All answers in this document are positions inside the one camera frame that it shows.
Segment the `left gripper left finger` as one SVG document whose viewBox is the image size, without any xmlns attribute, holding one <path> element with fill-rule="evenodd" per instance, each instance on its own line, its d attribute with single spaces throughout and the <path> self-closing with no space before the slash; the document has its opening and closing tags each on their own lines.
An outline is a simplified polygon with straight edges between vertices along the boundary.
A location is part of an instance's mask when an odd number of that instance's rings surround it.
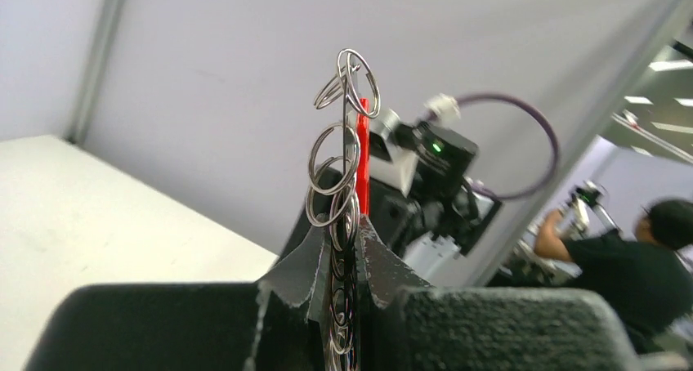
<svg viewBox="0 0 693 371">
<path fill-rule="evenodd" d="M 322 322 L 324 294 L 331 248 L 326 229 L 311 227 L 303 241 L 260 279 L 259 289 L 269 291 L 291 316 Z"/>
</svg>

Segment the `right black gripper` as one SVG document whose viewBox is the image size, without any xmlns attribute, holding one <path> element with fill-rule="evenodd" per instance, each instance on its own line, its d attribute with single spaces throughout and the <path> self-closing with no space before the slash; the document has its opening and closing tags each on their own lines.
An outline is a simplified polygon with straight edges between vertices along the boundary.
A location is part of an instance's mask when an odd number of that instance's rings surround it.
<svg viewBox="0 0 693 371">
<path fill-rule="evenodd" d="M 447 239 L 466 255 L 501 208 L 500 199 L 465 177 L 478 147 L 453 130 L 435 122 L 372 122 L 368 141 L 356 143 L 351 127 L 345 133 L 347 152 L 358 148 L 362 163 L 347 164 L 346 174 L 333 167 L 334 157 L 315 162 L 333 132 L 342 133 L 342 124 L 327 126 L 311 148 L 305 210 L 281 257 L 298 247 L 311 227 L 349 235 L 362 215 L 398 257 L 424 235 Z"/>
</svg>

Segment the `red handled metal keyring holder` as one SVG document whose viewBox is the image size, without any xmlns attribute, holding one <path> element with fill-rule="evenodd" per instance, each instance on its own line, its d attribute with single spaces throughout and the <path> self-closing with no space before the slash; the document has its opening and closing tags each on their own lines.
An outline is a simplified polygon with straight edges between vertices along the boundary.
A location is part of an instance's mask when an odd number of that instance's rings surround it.
<svg viewBox="0 0 693 371">
<path fill-rule="evenodd" d="M 342 102 L 342 117 L 328 125 L 308 159 L 307 220 L 326 234 L 329 272 L 324 300 L 327 370 L 360 368 L 357 252 L 360 209 L 369 201 L 369 123 L 381 109 L 381 94 L 365 58 L 351 48 L 336 59 L 336 74 L 316 95 L 317 110 Z"/>
</svg>

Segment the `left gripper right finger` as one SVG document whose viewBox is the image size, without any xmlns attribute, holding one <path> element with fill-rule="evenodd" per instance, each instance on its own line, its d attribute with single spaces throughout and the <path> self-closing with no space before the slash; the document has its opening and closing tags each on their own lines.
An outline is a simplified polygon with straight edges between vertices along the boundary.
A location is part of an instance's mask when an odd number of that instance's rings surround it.
<svg viewBox="0 0 693 371">
<path fill-rule="evenodd" d="M 365 215 L 360 216 L 355 245 L 359 283 L 377 309 L 386 309 L 404 288 L 432 287 L 380 240 Z"/>
</svg>

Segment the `left aluminium frame post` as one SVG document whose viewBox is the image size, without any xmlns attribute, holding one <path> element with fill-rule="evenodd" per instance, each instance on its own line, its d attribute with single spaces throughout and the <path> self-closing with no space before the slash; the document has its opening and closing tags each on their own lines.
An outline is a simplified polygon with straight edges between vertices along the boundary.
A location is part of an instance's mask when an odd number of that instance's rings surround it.
<svg viewBox="0 0 693 371">
<path fill-rule="evenodd" d="M 83 145 L 87 139 L 125 3 L 126 0 L 103 0 L 66 133 L 71 144 Z"/>
</svg>

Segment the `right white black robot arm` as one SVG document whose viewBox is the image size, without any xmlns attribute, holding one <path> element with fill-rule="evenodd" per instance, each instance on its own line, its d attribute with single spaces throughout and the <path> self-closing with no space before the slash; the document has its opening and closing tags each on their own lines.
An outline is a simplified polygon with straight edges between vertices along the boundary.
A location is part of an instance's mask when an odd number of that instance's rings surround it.
<svg viewBox="0 0 693 371">
<path fill-rule="evenodd" d="M 438 122 L 373 122 L 360 152 L 369 165 L 360 212 L 425 277 L 473 250 L 503 206 L 465 177 L 477 145 Z"/>
</svg>

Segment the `person in black shirt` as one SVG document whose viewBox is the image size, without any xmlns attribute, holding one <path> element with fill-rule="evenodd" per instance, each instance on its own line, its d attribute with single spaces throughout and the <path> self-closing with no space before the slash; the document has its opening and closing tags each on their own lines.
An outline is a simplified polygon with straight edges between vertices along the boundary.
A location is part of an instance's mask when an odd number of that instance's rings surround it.
<svg viewBox="0 0 693 371">
<path fill-rule="evenodd" d="M 633 240 L 617 230 L 591 239 L 563 240 L 556 226 L 563 214 L 544 218 L 534 241 L 541 258 L 575 264 L 580 273 L 563 285 L 597 293 L 624 324 L 639 354 L 655 349 L 654 339 L 692 309 L 692 275 L 679 259 L 692 244 L 692 203 L 662 199 L 646 208 Z"/>
</svg>

